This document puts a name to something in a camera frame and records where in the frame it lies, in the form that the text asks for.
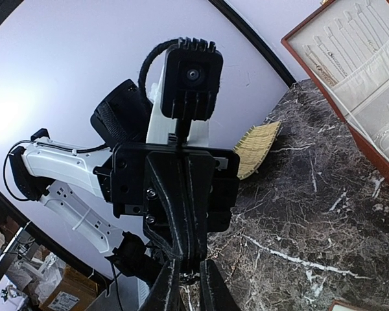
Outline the left black frame post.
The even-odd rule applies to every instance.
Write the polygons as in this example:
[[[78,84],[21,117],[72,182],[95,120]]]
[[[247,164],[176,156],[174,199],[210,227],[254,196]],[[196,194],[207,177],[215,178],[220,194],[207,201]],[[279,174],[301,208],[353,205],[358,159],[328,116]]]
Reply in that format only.
[[[266,42],[258,35],[252,26],[245,21],[234,8],[224,0],[209,0],[212,4],[257,50],[257,52],[268,62],[271,68],[278,74],[280,79],[291,87],[296,83],[296,79],[285,67],[282,61],[276,56]]]

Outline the red jewelry tray insert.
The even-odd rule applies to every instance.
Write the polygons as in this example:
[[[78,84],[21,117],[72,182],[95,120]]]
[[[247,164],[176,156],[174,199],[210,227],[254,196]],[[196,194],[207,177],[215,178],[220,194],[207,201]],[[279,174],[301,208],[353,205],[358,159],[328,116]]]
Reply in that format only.
[[[389,311],[389,306],[334,300],[328,311]]]

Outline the woven bamboo tray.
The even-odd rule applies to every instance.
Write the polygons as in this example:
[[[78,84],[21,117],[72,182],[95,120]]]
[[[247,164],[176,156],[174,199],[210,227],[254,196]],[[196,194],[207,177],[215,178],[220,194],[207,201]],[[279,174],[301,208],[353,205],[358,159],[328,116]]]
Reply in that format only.
[[[234,146],[240,164],[237,177],[240,180],[256,173],[272,147],[281,122],[252,126]]]

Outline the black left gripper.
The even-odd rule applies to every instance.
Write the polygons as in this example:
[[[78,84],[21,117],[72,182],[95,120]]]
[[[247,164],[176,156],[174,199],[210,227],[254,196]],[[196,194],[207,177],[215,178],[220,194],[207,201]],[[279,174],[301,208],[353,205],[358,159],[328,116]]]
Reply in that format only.
[[[176,259],[188,254],[185,222],[190,222],[190,261],[202,262],[206,233],[229,227],[239,164],[239,156],[231,150],[133,143],[118,144],[95,168],[114,216],[146,216],[144,234],[172,259],[162,267],[139,311],[180,309]]]

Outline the cluttered background workbench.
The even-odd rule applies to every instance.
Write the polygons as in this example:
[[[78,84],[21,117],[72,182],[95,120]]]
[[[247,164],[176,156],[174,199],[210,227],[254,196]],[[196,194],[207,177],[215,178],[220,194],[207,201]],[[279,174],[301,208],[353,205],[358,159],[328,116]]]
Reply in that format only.
[[[93,281],[93,270],[68,255],[43,231],[0,197],[0,282],[4,300],[27,298],[22,310],[40,310],[70,265]]]

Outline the red wooden jewelry box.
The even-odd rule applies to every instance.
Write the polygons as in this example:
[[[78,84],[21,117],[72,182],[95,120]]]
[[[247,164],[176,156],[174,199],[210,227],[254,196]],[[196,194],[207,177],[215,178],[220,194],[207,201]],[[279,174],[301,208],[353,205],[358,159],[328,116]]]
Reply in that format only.
[[[328,1],[281,42],[389,183],[389,1]]]

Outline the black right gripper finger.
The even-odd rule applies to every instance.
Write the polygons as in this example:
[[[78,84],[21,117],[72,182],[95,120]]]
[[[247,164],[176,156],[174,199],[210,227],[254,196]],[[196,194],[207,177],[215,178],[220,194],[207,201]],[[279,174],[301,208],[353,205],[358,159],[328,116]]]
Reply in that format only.
[[[207,311],[239,311],[215,262],[211,259],[200,263],[200,309]]]

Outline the cardboard box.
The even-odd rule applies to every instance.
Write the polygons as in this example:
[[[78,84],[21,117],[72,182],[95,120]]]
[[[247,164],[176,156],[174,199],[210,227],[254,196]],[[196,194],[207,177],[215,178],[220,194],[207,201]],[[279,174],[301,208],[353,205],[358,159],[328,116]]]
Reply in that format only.
[[[48,295],[40,310],[86,310],[98,294],[98,284],[67,265],[62,280]]]

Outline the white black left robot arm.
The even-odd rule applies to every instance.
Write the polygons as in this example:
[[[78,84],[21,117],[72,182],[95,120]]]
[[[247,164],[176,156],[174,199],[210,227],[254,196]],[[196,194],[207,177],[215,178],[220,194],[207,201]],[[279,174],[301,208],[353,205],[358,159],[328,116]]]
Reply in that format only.
[[[46,129],[9,154],[14,182],[84,235],[106,257],[121,256],[120,231],[73,192],[102,198],[116,217],[142,216],[143,232],[168,257],[204,260],[206,236],[225,231],[239,187],[239,156],[231,150],[144,141],[139,90],[117,86],[91,117],[104,144],[82,149],[51,141]]]

